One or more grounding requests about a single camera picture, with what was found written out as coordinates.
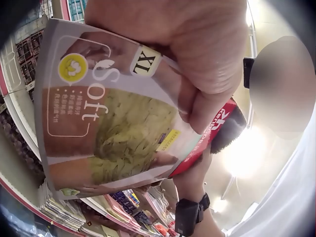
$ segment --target yellow circle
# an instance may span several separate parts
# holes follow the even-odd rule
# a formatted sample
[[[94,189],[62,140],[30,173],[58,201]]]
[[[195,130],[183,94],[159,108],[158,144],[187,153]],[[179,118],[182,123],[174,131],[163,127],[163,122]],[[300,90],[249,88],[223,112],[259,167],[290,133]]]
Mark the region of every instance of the yellow circle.
[[[88,71],[88,62],[84,56],[71,53],[63,57],[58,65],[58,73],[62,80],[69,84],[80,81]]]

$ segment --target ceiling light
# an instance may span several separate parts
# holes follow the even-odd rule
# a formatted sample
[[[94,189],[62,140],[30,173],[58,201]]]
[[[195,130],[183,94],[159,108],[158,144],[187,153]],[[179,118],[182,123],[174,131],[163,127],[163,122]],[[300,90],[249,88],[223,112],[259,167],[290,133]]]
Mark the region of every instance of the ceiling light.
[[[215,199],[212,205],[212,209],[214,210],[215,213],[222,212],[226,206],[227,206],[227,201],[222,200],[220,197],[218,197]]]
[[[246,11],[246,23],[248,27],[252,25],[252,15],[251,15],[250,7],[248,4],[247,4],[247,11]]]
[[[257,127],[245,129],[225,151],[225,167],[234,177],[249,178],[261,166],[265,149],[262,132]]]

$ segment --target yellow sticker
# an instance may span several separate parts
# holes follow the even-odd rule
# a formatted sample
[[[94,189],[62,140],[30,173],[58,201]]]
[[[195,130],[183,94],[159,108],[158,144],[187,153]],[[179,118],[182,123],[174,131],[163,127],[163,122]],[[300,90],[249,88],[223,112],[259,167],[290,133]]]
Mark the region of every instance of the yellow sticker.
[[[70,86],[82,80],[88,72],[88,62],[78,53],[67,54],[58,65],[59,77]]]
[[[160,53],[146,46],[140,46],[130,66],[131,74],[151,77],[154,75],[160,61]]]
[[[180,133],[181,132],[179,130],[172,129],[156,151],[167,151],[172,143],[178,138]]]

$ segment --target xl label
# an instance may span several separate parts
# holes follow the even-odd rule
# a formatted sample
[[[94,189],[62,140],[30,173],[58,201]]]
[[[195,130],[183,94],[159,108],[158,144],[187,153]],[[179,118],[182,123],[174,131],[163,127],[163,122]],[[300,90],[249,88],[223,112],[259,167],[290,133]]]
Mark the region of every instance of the xl label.
[[[159,63],[161,54],[146,46],[140,46],[130,66],[130,72],[136,76],[154,75]]]

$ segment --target stacked books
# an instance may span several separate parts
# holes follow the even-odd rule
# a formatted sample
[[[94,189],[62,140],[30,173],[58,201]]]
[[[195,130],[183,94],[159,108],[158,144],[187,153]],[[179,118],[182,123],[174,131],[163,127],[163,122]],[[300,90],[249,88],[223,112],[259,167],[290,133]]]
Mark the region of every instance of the stacked books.
[[[126,213],[126,211],[117,201],[115,201],[108,194],[104,195],[104,198],[104,207],[110,215],[112,215],[116,219],[119,219],[121,222],[124,222],[126,225],[133,229],[140,229],[140,225],[135,221],[133,217]]]
[[[85,217],[74,201],[60,200],[60,203],[58,203],[54,200],[46,180],[39,187],[38,196],[40,211],[57,223],[73,231],[78,231],[86,223]]]

